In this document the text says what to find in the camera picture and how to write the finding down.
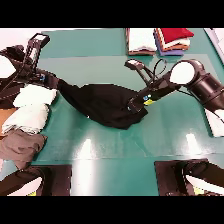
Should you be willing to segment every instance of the pile of clothes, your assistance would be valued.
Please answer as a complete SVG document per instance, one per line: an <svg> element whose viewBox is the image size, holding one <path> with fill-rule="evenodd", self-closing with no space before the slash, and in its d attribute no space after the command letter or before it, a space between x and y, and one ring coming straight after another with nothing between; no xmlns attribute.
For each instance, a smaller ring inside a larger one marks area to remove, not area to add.
<svg viewBox="0 0 224 224"><path fill-rule="evenodd" d="M11 109L0 109L0 159L13 160L18 169L29 166L47 139L44 128L57 90L27 85L20 89Z"/></svg>
<svg viewBox="0 0 224 224"><path fill-rule="evenodd" d="M184 55L194 33L186 28L155 28L154 38L160 56Z"/></svg>

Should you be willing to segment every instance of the red cloth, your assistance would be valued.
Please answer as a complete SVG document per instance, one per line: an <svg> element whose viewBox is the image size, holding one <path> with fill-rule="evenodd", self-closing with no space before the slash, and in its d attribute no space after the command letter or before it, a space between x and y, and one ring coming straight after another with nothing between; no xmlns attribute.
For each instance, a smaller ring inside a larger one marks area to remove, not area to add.
<svg viewBox="0 0 224 224"><path fill-rule="evenodd" d="M165 43L169 43L173 40L177 40L180 38L187 38L187 37L193 37L194 33L192 33L190 30L186 28L160 28Z"/></svg>

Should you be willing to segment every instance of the yellow label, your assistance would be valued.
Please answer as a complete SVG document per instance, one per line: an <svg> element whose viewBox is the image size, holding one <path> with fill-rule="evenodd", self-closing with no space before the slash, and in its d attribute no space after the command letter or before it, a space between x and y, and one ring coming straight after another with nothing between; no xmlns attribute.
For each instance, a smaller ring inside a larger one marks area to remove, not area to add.
<svg viewBox="0 0 224 224"><path fill-rule="evenodd" d="M197 187L194 187L194 186L193 186L193 188L194 188L195 195L204 194L204 192L205 192L204 190L202 190L200 188L197 188Z"/></svg>
<svg viewBox="0 0 224 224"><path fill-rule="evenodd" d="M37 196L37 192L36 192L36 191L34 191L33 193L28 194L27 196Z"/></svg>
<svg viewBox="0 0 224 224"><path fill-rule="evenodd" d="M153 104L154 102L155 102L155 101L147 100L147 101L144 102L144 104L145 104L146 106L148 106L148 105L150 105L150 104Z"/></svg>

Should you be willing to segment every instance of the teal table surface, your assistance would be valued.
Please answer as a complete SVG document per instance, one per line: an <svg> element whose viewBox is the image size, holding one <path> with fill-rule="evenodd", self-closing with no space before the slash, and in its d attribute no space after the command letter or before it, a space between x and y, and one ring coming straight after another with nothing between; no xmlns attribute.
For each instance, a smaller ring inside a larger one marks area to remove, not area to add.
<svg viewBox="0 0 224 224"><path fill-rule="evenodd" d="M166 71L180 59L194 58L224 82L224 69L203 29L183 57L168 60ZM38 67L71 84L113 83L140 90L144 82L124 67L124 30L47 32ZM135 57L153 69L158 54ZM42 134L48 136L33 164L72 164L71 195L158 195L154 162L208 158L224 168L224 138L214 138L203 108L193 98L175 92L147 107L148 115L128 130L104 127L69 105L58 94ZM5 161L0 179L15 166Z"/></svg>

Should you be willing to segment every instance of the white floor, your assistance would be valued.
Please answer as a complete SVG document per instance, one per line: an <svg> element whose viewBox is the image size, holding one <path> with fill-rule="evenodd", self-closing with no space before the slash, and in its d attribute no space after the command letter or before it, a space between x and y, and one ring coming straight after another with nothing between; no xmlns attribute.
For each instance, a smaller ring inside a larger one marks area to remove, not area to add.
<svg viewBox="0 0 224 224"><path fill-rule="evenodd" d="M23 45L26 49L28 40L42 31L101 29L101 28L0 28L0 50L14 45Z"/></svg>

